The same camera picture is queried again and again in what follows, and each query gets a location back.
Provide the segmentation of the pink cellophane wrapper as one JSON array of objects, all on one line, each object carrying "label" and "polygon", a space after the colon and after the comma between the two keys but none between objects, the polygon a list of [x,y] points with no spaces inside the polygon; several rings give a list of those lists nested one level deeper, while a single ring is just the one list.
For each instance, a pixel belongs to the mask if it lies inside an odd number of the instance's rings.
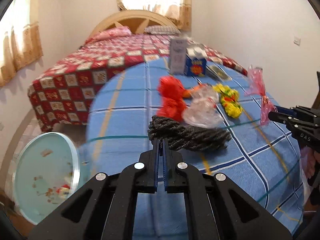
[{"label": "pink cellophane wrapper", "polygon": [[277,109],[266,94],[263,69],[250,65],[247,71],[247,77],[249,83],[249,91],[247,94],[261,97],[260,124],[261,126],[266,125],[269,122],[268,114],[271,111],[276,112]]}]

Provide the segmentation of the dark grey yarn bundle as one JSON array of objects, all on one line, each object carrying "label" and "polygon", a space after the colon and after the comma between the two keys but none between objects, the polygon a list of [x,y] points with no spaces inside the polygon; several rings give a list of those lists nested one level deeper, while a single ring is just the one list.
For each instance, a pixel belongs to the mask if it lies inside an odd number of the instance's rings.
[{"label": "dark grey yarn bundle", "polygon": [[183,126],[179,122],[162,116],[152,116],[148,129],[149,140],[167,139],[171,150],[186,149],[194,152],[214,152],[227,147],[232,138],[223,128],[201,128]]}]

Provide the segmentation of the red knitted cloth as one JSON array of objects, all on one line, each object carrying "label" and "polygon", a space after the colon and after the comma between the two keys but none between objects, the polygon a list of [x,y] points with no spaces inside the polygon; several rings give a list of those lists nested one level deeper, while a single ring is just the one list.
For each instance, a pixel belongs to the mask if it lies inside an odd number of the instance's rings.
[{"label": "red knitted cloth", "polygon": [[182,122],[182,113],[187,106],[183,99],[185,88],[180,80],[171,75],[162,76],[157,90],[161,96],[162,105],[156,115]]}]

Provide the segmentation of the blue plaid tablecloth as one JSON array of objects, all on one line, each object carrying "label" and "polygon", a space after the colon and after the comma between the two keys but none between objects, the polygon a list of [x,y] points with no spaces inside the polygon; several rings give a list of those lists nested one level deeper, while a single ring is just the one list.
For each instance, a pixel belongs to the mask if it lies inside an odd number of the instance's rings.
[{"label": "blue plaid tablecloth", "polygon": [[86,143],[81,148],[92,173],[121,172],[152,149],[152,139],[167,138],[183,160],[201,172],[222,172],[295,232],[303,219],[303,183],[298,142],[284,124],[260,123],[262,100],[248,95],[247,77],[221,67],[226,85],[239,94],[241,115],[221,117],[213,131],[157,117],[162,105],[160,79],[169,76],[166,60],[128,68],[98,92],[89,111]]}]

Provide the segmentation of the yellow green wrapper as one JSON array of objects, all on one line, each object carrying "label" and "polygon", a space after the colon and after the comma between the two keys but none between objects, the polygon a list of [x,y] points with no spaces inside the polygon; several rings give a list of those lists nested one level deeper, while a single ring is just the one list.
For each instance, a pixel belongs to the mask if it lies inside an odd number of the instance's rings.
[{"label": "yellow green wrapper", "polygon": [[218,83],[213,89],[219,94],[220,103],[225,113],[233,119],[237,119],[242,114],[242,107],[238,102],[239,92],[228,85]]}]

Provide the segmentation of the shiny foil packet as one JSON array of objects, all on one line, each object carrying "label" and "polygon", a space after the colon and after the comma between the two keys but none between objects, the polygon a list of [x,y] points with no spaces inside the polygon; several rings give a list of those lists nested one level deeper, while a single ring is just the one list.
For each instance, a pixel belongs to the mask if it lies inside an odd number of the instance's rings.
[{"label": "shiny foil packet", "polygon": [[216,65],[207,65],[206,73],[208,76],[220,81],[230,81],[232,78]]}]

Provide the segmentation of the clear plastic bag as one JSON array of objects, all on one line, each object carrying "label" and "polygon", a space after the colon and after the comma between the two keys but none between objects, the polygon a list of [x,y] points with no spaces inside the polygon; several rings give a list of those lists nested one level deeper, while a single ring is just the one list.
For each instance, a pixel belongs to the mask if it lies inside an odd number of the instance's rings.
[{"label": "clear plastic bag", "polygon": [[191,103],[182,113],[186,124],[201,128],[215,128],[223,121],[216,110],[219,94],[211,85],[200,86],[191,93]]}]

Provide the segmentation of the blue milk carton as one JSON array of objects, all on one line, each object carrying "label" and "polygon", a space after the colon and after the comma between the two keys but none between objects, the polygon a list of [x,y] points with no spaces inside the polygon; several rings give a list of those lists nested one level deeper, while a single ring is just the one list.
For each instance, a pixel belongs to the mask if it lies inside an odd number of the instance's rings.
[{"label": "blue milk carton", "polygon": [[202,77],[206,73],[207,54],[201,47],[189,47],[186,53],[184,74],[186,76]]}]

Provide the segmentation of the bed with red patterned cover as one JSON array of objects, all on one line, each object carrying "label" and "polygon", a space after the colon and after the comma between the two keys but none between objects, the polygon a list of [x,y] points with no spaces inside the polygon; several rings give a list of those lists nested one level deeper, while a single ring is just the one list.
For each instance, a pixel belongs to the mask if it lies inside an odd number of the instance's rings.
[{"label": "bed with red patterned cover", "polygon": [[91,40],[37,77],[28,97],[39,127],[84,125],[97,92],[112,77],[140,63],[169,55],[171,35],[136,34]]}]

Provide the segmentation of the white tall carton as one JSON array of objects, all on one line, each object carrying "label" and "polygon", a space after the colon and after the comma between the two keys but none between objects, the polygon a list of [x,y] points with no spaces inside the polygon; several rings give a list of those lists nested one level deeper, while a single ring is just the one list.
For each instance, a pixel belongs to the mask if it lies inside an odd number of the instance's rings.
[{"label": "white tall carton", "polygon": [[183,74],[186,62],[188,41],[185,38],[172,38],[169,46],[170,74]]}]

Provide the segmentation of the striped pillow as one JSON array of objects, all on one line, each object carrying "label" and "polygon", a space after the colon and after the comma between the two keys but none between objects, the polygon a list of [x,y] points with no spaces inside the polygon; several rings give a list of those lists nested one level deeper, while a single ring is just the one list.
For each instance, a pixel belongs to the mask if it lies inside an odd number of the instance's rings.
[{"label": "striped pillow", "polygon": [[145,34],[151,35],[181,35],[175,26],[151,25],[144,29]]}]

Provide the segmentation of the pink pillow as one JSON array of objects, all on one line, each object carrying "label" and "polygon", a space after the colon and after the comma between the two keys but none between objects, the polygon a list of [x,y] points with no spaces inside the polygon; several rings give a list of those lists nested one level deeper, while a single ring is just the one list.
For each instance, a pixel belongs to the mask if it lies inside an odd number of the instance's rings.
[{"label": "pink pillow", "polygon": [[93,37],[94,40],[103,41],[116,37],[131,36],[131,30],[127,26],[115,27],[104,30]]}]

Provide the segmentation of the left window curtain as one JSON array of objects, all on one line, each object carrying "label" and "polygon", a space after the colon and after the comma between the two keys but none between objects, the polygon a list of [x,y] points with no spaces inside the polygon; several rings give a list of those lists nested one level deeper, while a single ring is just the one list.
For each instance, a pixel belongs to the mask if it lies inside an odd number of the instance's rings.
[{"label": "left window curtain", "polygon": [[39,0],[13,0],[1,19],[1,86],[42,56]]}]

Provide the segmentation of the beige wooden headboard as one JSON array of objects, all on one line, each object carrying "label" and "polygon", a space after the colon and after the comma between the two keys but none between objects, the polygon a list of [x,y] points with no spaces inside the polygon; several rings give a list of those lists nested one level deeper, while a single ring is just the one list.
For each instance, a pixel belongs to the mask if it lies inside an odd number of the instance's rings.
[{"label": "beige wooden headboard", "polygon": [[167,17],[155,12],[147,10],[122,10],[103,19],[95,26],[89,37],[93,37],[107,29],[122,26],[127,26],[133,34],[142,34],[146,27],[152,25],[176,27]]}]

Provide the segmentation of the white light switch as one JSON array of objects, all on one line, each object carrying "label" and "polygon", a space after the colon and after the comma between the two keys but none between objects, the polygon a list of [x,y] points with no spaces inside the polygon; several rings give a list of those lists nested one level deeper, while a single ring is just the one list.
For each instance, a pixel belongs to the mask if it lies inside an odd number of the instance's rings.
[{"label": "white light switch", "polygon": [[294,44],[300,46],[301,39],[295,36],[293,39],[293,42],[294,42]]}]

